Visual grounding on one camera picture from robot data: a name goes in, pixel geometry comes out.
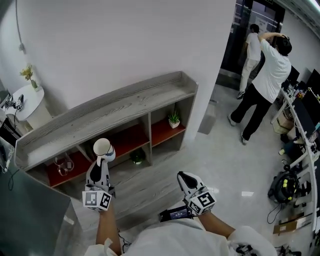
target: flower vase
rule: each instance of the flower vase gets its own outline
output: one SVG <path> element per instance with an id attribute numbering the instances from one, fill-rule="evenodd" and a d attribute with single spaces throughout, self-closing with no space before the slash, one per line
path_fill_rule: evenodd
<path id="1" fill-rule="evenodd" d="M 39 85 L 37 85 L 35 80 L 31 80 L 31 85 L 36 92 L 40 91 L 41 88 Z"/>

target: white shirt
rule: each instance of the white shirt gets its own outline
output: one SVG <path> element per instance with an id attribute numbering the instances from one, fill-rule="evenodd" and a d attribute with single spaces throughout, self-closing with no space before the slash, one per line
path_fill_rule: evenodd
<path id="1" fill-rule="evenodd" d="M 192 219 L 171 220 L 145 229 L 123 255 L 237 256 L 236 250 L 250 250 L 258 256 L 277 256 L 271 243 L 249 226 L 238 228 L 227 240 L 224 236 L 205 231 L 200 223 Z M 90 246 L 84 256 L 105 255 L 115 254 L 100 244 Z"/>
<path id="2" fill-rule="evenodd" d="M 291 72 L 291 63 L 288 57 L 281 55 L 265 39 L 260 45 L 265 62 L 252 83 L 266 100 L 273 103 L 279 94 L 281 84 Z"/>
<path id="3" fill-rule="evenodd" d="M 246 50 L 246 58 L 254 61 L 260 61 L 261 48 L 257 33 L 248 34 L 246 41 L 248 49 Z"/>

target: black hair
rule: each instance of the black hair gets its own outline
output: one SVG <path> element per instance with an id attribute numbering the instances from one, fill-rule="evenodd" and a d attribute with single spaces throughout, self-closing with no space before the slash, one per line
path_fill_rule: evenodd
<path id="1" fill-rule="evenodd" d="M 250 29 L 253 30 L 255 33 L 259 33 L 259 26 L 257 24 L 252 24 Z"/>
<path id="2" fill-rule="evenodd" d="M 278 47 L 278 52 L 283 56 L 288 56 L 292 50 L 289 37 L 277 37 L 275 45 Z"/>

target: black pants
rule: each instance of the black pants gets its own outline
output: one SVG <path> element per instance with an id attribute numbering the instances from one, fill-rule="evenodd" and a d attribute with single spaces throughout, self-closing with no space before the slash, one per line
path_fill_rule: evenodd
<path id="1" fill-rule="evenodd" d="M 272 105 L 271 102 L 266 100 L 256 90 L 253 84 L 250 84 L 244 94 L 243 100 L 241 101 L 240 105 L 231 114 L 231 119 L 236 123 L 240 123 L 248 109 L 253 105 L 256 105 L 255 111 L 242 134 L 243 138 L 247 141 L 250 139 L 251 134 L 253 134 L 258 129 L 259 125 L 262 122 L 262 119 Z"/>

